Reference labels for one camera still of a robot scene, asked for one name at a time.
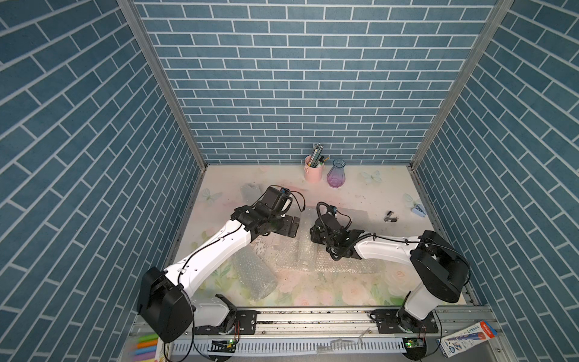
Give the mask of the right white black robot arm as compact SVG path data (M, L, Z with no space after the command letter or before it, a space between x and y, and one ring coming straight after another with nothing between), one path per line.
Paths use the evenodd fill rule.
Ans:
M332 260L379 259L411 265L421 282L409 292L396 314L398 325L407 332L425 330L425 322L443 303L457 303L469 281L470 263L434 231L415 237L381 236L361 229L349 229L337 219L339 211L326 202L316 205L318 218L310 239L322 244Z

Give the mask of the purple vase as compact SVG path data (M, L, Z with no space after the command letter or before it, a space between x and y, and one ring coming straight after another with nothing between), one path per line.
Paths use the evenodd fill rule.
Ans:
M345 166L346 163L343 159L336 158L333 160L333 167L327 174L327 182L332 188L340 188L345 183Z

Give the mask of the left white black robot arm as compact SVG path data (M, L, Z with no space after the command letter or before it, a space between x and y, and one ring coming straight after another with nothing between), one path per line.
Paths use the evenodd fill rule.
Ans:
M163 270L150 268L140 282L137 313L165 343L198 327L232 332L236 307L222 295L196 300L194 294L218 267L256 238L271 233L294 238L299 219L288 212L299 197L299 192L269 186L253 204L235 208L226 224L190 255Z

